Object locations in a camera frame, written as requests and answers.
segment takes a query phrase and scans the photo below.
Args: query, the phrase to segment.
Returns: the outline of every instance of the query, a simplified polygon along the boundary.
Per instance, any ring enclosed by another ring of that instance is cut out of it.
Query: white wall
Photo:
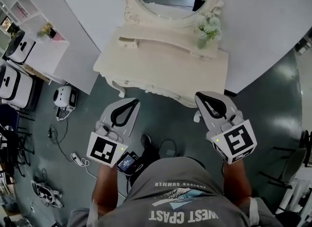
[[[120,0],[66,0],[100,50],[120,24]],[[226,89],[239,92],[280,60],[312,26],[312,0],[224,0]]]
[[[312,48],[303,55],[296,53],[302,94],[302,130],[312,131]]]
[[[104,48],[118,25],[122,24],[121,0],[66,0],[98,49]]]
[[[93,65],[100,51],[64,0],[31,0],[31,2],[69,42],[53,76],[90,94],[98,77],[98,73],[93,71]]]

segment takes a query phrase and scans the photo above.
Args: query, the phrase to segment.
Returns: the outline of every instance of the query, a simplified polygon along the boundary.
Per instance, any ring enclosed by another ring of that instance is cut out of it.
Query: small display screen
[[[76,100],[76,96],[74,94],[72,94],[72,97],[70,99],[70,102],[71,103],[75,103],[75,100]]]
[[[119,164],[118,167],[123,171],[126,170],[134,163],[134,159],[128,154]]]

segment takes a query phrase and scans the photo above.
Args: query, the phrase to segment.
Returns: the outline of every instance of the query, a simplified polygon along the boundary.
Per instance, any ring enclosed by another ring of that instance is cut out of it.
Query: ornate mirror frame
[[[140,22],[153,24],[159,27],[188,27],[194,24],[197,19],[198,12],[211,12],[216,7],[221,8],[222,5],[217,5],[218,0],[207,0],[205,4],[196,11],[193,15],[183,19],[168,19],[156,15],[143,5],[143,0],[124,0],[126,7],[124,11],[125,20],[131,24]]]

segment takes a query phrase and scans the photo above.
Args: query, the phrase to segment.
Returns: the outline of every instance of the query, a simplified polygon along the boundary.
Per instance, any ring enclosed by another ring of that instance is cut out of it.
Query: white device
[[[77,91],[75,91],[69,85],[62,86],[55,91],[53,101],[54,104],[58,107],[57,121],[66,119],[69,114],[76,108],[77,95]]]
[[[47,183],[39,183],[36,180],[32,180],[31,185],[35,194],[41,199],[44,199],[47,204],[56,208],[64,207],[58,199],[58,197],[62,197],[59,191],[51,189]]]
[[[252,126],[229,97],[197,92],[195,102],[200,113],[196,113],[194,121],[199,122],[198,117],[202,116],[209,130],[206,139],[227,163],[232,164],[254,151],[257,141]]]
[[[0,66],[0,98],[20,108],[28,104],[33,78],[12,68],[8,64]]]
[[[87,157],[113,167],[130,145],[138,111],[138,99],[123,99],[108,105],[91,133]]]
[[[15,63],[23,64],[34,45],[35,41],[26,36],[24,31],[20,30],[9,42],[5,55]]]

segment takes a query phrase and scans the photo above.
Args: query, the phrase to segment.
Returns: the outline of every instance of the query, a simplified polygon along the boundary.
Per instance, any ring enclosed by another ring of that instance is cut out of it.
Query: potted plant
[[[48,22],[46,23],[46,25],[43,26],[43,28],[37,33],[38,37],[43,37],[44,35],[49,36],[50,38],[54,38],[54,36],[56,35],[56,31],[53,29],[53,25]]]
[[[200,13],[197,27],[200,32],[197,40],[199,49],[204,48],[207,42],[220,40],[222,37],[221,22],[213,13]]]

